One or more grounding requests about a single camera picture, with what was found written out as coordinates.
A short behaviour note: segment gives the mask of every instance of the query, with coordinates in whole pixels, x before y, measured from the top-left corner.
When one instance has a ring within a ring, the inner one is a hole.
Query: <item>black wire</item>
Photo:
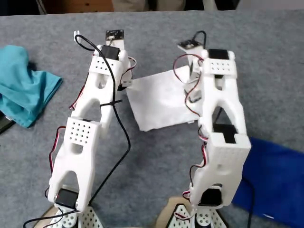
[[[72,214],[72,213],[75,213],[75,212],[78,212],[78,210],[73,210],[73,211],[70,211],[70,212],[66,212],[66,213],[63,213],[61,215],[54,215],[54,216],[41,217],[41,218],[33,218],[33,219],[30,219],[30,220],[26,221],[25,223],[23,223],[23,228],[26,228],[26,225],[28,223],[31,223],[31,222],[36,222],[36,221],[41,221],[41,220],[46,220],[46,219],[59,218],[61,216],[69,215],[69,214]]]
[[[94,193],[94,195],[92,196],[89,205],[92,204],[94,198],[97,196],[97,194],[99,193],[100,189],[105,185],[106,181],[110,178],[110,176],[112,175],[112,173],[115,171],[115,169],[117,168],[117,166],[119,166],[119,164],[123,161],[123,159],[127,156],[127,154],[129,153],[130,149],[131,149],[131,142],[130,142],[130,138],[129,135],[126,131],[126,129],[124,128],[124,125],[122,124],[120,118],[118,117],[118,113],[116,110],[116,107],[113,105],[113,110],[115,113],[115,116],[117,118],[118,123],[120,124],[121,128],[123,129],[123,132],[125,134],[125,137],[127,138],[128,141],[128,149],[126,150],[126,152],[123,154],[123,156],[118,160],[118,162],[115,164],[115,166],[111,169],[111,171],[108,173],[108,175],[106,176],[106,178],[104,179],[104,181],[99,185],[98,189],[96,190],[96,192]]]
[[[255,205],[255,188],[254,188],[253,184],[244,176],[242,177],[242,181],[244,181],[251,188],[252,197],[251,197],[251,204],[250,204],[250,208],[249,208],[248,223],[247,223],[247,228],[250,228],[252,214],[253,214],[253,207]]]
[[[49,187],[44,191],[44,196],[45,196],[45,198],[48,198],[48,196],[47,196],[47,190],[49,189]]]
[[[77,40],[77,37],[80,37],[82,38],[85,42],[87,42],[89,45],[91,45],[93,48],[95,49],[89,49],[85,46],[83,46],[82,44],[80,44]],[[99,193],[99,191],[101,190],[101,188],[105,185],[106,181],[110,178],[110,176],[112,175],[112,173],[115,171],[115,169],[117,168],[117,166],[124,160],[124,158],[127,156],[127,154],[129,153],[130,149],[131,149],[131,142],[130,142],[130,138],[129,138],[129,135],[128,135],[128,132],[126,131],[121,119],[119,118],[119,115],[117,113],[117,109],[115,107],[115,94],[116,94],[116,81],[115,81],[115,77],[114,77],[114,74],[112,72],[112,69],[110,67],[110,64],[108,63],[108,61],[106,60],[105,56],[103,55],[103,53],[100,51],[100,49],[93,43],[91,42],[90,40],[88,40],[86,37],[82,36],[82,35],[76,35],[75,36],[75,40],[76,40],[76,43],[81,46],[82,48],[84,48],[85,50],[89,50],[89,51],[94,51],[96,50],[99,54],[99,56],[101,56],[105,62],[105,64],[107,65],[109,71],[110,71],[110,74],[111,74],[111,78],[113,80],[113,98],[112,98],[112,102],[109,103],[109,105],[111,105],[113,107],[113,111],[115,113],[115,116],[116,116],[116,119],[119,123],[119,125],[121,126],[124,134],[125,134],[125,137],[128,141],[128,148],[126,150],[126,152],[122,155],[122,157],[118,160],[118,162],[115,164],[115,166],[111,169],[111,171],[108,173],[108,175],[105,177],[104,181],[99,185],[98,189],[96,190],[96,192],[94,193],[94,195],[92,196],[92,198],[90,199],[89,201],[89,205],[92,204],[93,200],[95,199],[95,197],[97,196],[97,194]]]
[[[200,34],[200,33],[204,34],[203,48],[205,49],[205,47],[206,47],[206,42],[207,42],[207,34],[206,34],[206,32],[205,32],[204,30],[197,31],[197,32],[193,35],[192,40],[195,40],[196,37],[198,36],[198,34]]]
[[[48,225],[44,226],[43,228],[47,228],[47,227],[50,227],[50,226],[52,226],[52,225],[56,225],[58,222],[60,222],[60,221],[63,219],[63,211],[62,211],[62,209],[60,209],[60,208],[58,208],[58,209],[61,211],[61,216],[62,216],[62,217],[61,217],[57,222],[48,224]]]

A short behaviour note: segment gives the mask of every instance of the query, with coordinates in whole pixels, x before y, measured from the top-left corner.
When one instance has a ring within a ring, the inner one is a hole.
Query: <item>blue cloth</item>
[[[304,227],[304,154],[260,139],[250,141],[243,176],[255,188],[253,213]],[[232,202],[249,210],[251,199],[250,187],[241,181]]]
[[[29,127],[49,102],[62,79],[45,71],[28,69],[23,47],[0,49],[0,110],[23,127]]]

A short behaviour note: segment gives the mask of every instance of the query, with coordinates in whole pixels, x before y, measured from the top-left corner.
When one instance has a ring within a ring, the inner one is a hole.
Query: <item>white paper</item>
[[[176,69],[182,81],[189,77],[189,67]],[[133,80],[126,89],[132,111],[141,131],[162,128],[175,124],[188,123],[198,119],[185,106],[183,83],[173,71],[142,77]],[[188,106],[200,113],[201,100]]]

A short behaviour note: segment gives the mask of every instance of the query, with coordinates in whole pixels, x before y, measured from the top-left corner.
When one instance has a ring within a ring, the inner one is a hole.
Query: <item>gray carpet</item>
[[[48,153],[56,128],[65,125],[68,109],[85,81],[91,55],[73,42],[78,29],[103,43],[107,29],[125,30],[125,47],[138,60],[134,77],[171,69],[182,52],[180,40],[197,30],[208,34],[208,48],[236,53],[238,87],[248,134],[302,150],[304,122],[304,11],[94,13],[0,18],[0,46],[25,47],[31,61],[64,79],[36,124],[13,126],[0,135],[1,227],[21,227],[40,216],[50,171]],[[95,200],[109,227],[148,225],[189,185],[191,164],[201,161],[196,124],[140,132],[125,92],[118,112],[130,135],[132,151]],[[98,106],[88,119],[98,120]],[[113,119],[108,139],[100,141],[94,189],[124,153],[126,139]],[[222,210],[233,228],[246,227],[247,213],[234,206]],[[252,228],[283,227],[253,218]]]

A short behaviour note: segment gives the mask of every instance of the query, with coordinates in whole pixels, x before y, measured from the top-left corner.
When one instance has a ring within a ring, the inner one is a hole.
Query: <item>teal cloth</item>
[[[62,83],[56,75],[28,69],[28,60],[23,47],[0,49],[0,111],[23,127],[33,124]]]

